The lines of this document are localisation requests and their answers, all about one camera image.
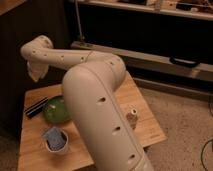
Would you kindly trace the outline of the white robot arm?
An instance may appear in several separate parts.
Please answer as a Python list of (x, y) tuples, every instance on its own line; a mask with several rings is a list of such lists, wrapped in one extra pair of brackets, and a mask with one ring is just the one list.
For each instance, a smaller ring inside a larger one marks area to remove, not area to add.
[(44, 35), (22, 45), (20, 53), (35, 81), (50, 66), (66, 71), (62, 80), (65, 105), (98, 171), (154, 171), (114, 96), (126, 76), (119, 56), (56, 49)]

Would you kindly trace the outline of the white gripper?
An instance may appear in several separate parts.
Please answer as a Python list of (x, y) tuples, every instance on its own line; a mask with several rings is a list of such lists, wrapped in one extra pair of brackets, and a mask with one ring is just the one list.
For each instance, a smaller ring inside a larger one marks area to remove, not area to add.
[(43, 79), (48, 73), (49, 66), (46, 64), (27, 62), (27, 70), (30, 78), (34, 82), (38, 82)]

